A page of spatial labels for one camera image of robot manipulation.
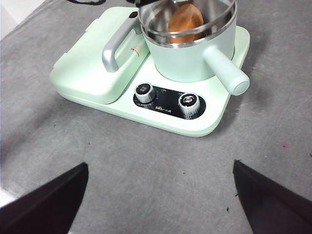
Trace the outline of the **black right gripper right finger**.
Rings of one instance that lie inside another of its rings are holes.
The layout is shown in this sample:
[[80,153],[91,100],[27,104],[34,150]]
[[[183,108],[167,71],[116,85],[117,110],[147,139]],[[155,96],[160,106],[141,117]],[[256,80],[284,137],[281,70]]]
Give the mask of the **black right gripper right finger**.
[[254,234],[310,234],[312,202],[239,160],[234,161],[238,198]]

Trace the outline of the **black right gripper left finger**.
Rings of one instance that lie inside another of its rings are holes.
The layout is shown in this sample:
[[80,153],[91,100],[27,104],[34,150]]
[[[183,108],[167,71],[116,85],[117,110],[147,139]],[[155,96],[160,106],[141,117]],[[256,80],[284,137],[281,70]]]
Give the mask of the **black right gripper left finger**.
[[82,203],[88,165],[83,162],[1,207],[2,234],[67,234]]

